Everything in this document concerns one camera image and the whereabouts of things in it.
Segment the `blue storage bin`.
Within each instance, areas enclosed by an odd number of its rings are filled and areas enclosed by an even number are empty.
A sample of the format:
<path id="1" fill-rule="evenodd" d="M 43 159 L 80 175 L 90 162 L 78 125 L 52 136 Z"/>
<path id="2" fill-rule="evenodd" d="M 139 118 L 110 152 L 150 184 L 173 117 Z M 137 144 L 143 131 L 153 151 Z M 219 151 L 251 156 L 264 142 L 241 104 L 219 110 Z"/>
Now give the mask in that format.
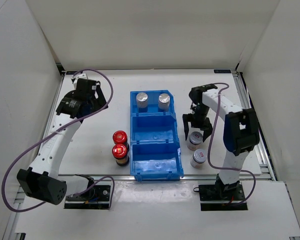
<path id="1" fill-rule="evenodd" d="M 146 93 L 148 96 L 148 102 L 147 102 L 147 111 L 141 111 L 139 112 L 138 106 L 137 106 L 137 94 L 141 93 L 142 91 L 131 91 L 130 92 L 130 115 L 134 116 L 136 114 L 142 114 L 142 115 L 155 115 L 159 114 L 161 115 L 163 113 L 162 110 L 158 107 L 158 101 L 159 96 L 161 94 L 168 94 L 170 96 L 170 104 L 168 113 L 175 115 L 175 108 L 174 108 L 174 97 L 173 95 L 167 90 L 145 90 L 143 93 Z"/>
<path id="2" fill-rule="evenodd" d="M 135 115 L 130 117 L 130 142 L 179 142 L 174 115 Z"/>
<path id="3" fill-rule="evenodd" d="M 141 181 L 178 181 L 184 177 L 177 141 L 134 143 L 130 146 L 130 175 Z"/>

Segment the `far red-lid sauce jar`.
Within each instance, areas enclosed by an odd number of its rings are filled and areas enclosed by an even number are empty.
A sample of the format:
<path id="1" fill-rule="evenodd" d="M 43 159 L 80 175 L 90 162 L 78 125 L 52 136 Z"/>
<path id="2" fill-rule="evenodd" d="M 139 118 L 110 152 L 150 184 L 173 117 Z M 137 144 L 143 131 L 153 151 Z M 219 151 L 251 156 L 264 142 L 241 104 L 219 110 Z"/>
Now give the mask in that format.
<path id="1" fill-rule="evenodd" d="M 129 148 L 128 136 L 125 131 L 118 130 L 112 135 L 112 140 L 115 145 L 122 144 L 127 149 Z"/>

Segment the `white-lid spice jar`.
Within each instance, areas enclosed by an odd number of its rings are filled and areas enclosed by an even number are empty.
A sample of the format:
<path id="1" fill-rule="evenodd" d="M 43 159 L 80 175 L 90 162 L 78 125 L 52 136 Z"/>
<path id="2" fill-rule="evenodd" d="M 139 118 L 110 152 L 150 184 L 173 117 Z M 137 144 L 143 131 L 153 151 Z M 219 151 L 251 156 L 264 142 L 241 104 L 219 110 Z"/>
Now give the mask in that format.
<path id="1" fill-rule="evenodd" d="M 207 160 L 207 153 L 204 149 L 197 149 L 193 152 L 193 155 L 190 159 L 190 165 L 193 168 L 201 168 L 201 166 L 206 162 Z"/>
<path id="2" fill-rule="evenodd" d="M 188 137 L 187 147 L 189 150 L 195 151 L 200 148 L 202 142 L 203 135 L 198 131 L 193 131 Z"/>

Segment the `silver-lid salt shaker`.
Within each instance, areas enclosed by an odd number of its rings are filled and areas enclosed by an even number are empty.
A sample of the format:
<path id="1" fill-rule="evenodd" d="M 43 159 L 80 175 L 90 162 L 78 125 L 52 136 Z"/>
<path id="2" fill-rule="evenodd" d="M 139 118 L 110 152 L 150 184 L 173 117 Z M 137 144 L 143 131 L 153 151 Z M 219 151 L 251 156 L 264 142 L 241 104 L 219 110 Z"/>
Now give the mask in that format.
<path id="1" fill-rule="evenodd" d="M 148 95 L 145 92 L 139 92 L 136 95 L 136 105 L 138 110 L 146 112 L 148 109 Z"/>
<path id="2" fill-rule="evenodd" d="M 161 112 L 168 112 L 170 108 L 171 98 L 167 93 L 162 93 L 158 97 L 158 109 Z"/>

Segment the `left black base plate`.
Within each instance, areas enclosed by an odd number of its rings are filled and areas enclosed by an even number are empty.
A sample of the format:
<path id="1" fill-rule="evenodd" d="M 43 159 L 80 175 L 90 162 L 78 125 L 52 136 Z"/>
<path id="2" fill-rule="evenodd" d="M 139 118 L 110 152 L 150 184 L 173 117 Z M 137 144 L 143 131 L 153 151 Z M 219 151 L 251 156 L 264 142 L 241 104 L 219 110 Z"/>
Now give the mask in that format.
<path id="1" fill-rule="evenodd" d="M 112 196 L 113 183 L 97 183 L 82 195 L 69 195 L 65 198 L 64 209 L 68 210 L 108 210 Z"/>

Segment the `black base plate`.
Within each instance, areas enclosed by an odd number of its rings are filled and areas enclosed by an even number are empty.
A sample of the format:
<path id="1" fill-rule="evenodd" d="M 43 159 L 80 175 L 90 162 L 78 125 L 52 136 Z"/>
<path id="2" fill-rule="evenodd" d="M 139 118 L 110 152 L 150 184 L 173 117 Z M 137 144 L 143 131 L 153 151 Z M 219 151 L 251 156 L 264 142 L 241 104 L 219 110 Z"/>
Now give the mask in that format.
<path id="1" fill-rule="evenodd" d="M 112 196 L 113 183 L 97 183 L 82 195 L 69 195 L 65 198 L 64 209 L 68 210 L 108 210 Z"/>
<path id="2" fill-rule="evenodd" d="M 240 183 L 236 190 L 228 193 L 218 193 L 214 184 L 200 184 L 193 188 L 199 194 L 200 210 L 202 212 L 247 211 L 247 203 L 239 202 L 245 199 L 243 186 Z"/>

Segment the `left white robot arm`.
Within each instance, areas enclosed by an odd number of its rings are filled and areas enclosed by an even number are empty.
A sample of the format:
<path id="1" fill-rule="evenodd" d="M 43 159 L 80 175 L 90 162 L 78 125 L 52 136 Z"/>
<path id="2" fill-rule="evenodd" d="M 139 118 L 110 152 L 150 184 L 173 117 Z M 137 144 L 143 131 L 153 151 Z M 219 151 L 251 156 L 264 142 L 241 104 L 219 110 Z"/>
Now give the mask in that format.
<path id="1" fill-rule="evenodd" d="M 56 108 L 52 124 L 54 136 L 45 141 L 27 170 L 20 169 L 17 180 L 28 197 L 58 205 L 64 197 L 79 195 L 90 200 L 95 194 L 90 176 L 78 174 L 71 180 L 59 178 L 60 165 L 66 150 L 82 125 L 82 117 L 100 110 L 106 99 L 99 81 L 80 78 Z"/>

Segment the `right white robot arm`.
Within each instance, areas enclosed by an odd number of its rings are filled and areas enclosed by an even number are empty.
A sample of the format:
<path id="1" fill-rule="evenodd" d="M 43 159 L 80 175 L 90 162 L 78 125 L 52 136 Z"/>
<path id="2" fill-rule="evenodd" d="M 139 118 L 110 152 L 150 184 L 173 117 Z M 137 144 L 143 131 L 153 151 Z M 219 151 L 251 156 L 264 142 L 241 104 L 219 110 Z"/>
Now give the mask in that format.
<path id="1" fill-rule="evenodd" d="M 219 167 L 208 162 L 213 169 L 219 171 L 214 193 L 220 200 L 228 199 L 239 187 L 243 164 L 260 142 L 256 111 L 253 108 L 244 109 L 222 95 L 222 91 L 228 88 L 227 83 L 223 88 L 218 88 L 218 83 L 193 87 L 188 94 L 191 113 L 182 116 L 185 140 L 190 140 L 189 128 L 201 130 L 201 142 L 209 139 L 209 153 L 218 119 L 224 122 L 223 143 L 226 154 L 223 165 Z"/>

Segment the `middle blue storage bin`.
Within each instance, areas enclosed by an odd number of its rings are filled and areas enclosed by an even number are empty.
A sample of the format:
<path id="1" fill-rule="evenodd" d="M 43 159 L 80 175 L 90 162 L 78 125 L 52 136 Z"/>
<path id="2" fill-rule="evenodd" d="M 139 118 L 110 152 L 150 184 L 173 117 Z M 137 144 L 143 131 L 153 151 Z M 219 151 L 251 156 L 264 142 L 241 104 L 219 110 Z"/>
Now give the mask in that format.
<path id="1" fill-rule="evenodd" d="M 135 115 L 130 117 L 130 142 L 179 142 L 174 115 Z"/>

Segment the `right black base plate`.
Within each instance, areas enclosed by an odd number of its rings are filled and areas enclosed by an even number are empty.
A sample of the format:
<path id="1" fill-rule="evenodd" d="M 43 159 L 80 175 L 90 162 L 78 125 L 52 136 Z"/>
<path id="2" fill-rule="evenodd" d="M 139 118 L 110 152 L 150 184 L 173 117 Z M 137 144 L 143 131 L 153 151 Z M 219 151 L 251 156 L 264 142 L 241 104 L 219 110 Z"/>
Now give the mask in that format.
<path id="1" fill-rule="evenodd" d="M 247 203 L 239 202 L 245 199 L 243 186 L 240 183 L 236 190 L 228 193 L 218 193 L 214 184 L 200 184 L 193 188 L 199 194 L 200 210 L 202 212 L 247 211 Z"/>

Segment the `near blue storage bin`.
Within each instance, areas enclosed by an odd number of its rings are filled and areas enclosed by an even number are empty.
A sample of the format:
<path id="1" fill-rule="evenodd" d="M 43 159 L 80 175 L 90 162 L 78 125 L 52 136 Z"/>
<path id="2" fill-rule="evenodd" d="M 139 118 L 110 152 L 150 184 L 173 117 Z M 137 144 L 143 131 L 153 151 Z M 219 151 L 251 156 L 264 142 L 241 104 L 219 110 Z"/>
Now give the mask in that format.
<path id="1" fill-rule="evenodd" d="M 184 177 L 177 141 L 134 143 L 130 146 L 130 175 L 141 181 L 178 181 Z"/>

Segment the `far blue storage bin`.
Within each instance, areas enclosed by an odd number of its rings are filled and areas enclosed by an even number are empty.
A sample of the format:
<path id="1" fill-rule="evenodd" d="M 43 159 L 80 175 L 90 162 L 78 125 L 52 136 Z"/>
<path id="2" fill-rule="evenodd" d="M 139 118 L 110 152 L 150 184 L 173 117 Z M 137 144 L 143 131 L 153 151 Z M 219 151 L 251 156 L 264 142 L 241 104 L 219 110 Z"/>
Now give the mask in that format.
<path id="1" fill-rule="evenodd" d="M 159 114 L 161 115 L 163 113 L 162 110 L 158 107 L 158 101 L 159 96 L 161 94 L 168 94 L 170 96 L 170 104 L 168 113 L 175 115 L 175 108 L 174 108 L 174 97 L 173 95 L 167 90 L 145 90 L 143 93 L 146 93 L 148 96 L 148 102 L 147 102 L 147 111 L 141 111 L 139 112 L 138 106 L 137 106 L 137 94 L 141 93 L 142 91 L 131 91 L 130 92 L 130 115 L 134 116 L 136 114 L 142 114 L 142 115 L 155 115 Z"/>

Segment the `near red-lid sauce jar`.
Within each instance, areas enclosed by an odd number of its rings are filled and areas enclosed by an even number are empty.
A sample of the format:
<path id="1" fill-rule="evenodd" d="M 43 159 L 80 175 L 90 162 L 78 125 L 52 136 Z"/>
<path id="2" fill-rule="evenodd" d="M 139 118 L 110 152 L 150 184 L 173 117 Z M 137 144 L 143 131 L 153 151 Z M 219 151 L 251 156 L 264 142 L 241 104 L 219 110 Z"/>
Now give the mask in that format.
<path id="1" fill-rule="evenodd" d="M 115 158 L 116 164 L 121 167 L 126 166 L 130 161 L 128 149 L 123 144 L 116 144 L 112 148 L 112 155 Z"/>

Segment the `red-lid sauce jar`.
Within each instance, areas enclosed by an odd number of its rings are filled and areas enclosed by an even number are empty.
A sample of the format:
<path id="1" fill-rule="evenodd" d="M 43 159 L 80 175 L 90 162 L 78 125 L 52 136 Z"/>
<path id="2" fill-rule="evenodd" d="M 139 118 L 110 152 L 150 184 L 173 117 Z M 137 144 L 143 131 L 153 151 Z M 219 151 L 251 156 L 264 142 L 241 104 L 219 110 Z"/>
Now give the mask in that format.
<path id="1" fill-rule="evenodd" d="M 130 161 L 128 149 L 123 144 L 116 144 L 112 148 L 112 155 L 115 158 L 116 164 L 121 167 L 126 166 Z"/>
<path id="2" fill-rule="evenodd" d="M 122 144 L 127 149 L 129 148 L 128 136 L 125 131 L 118 130 L 112 135 L 112 140 L 115 145 Z"/>

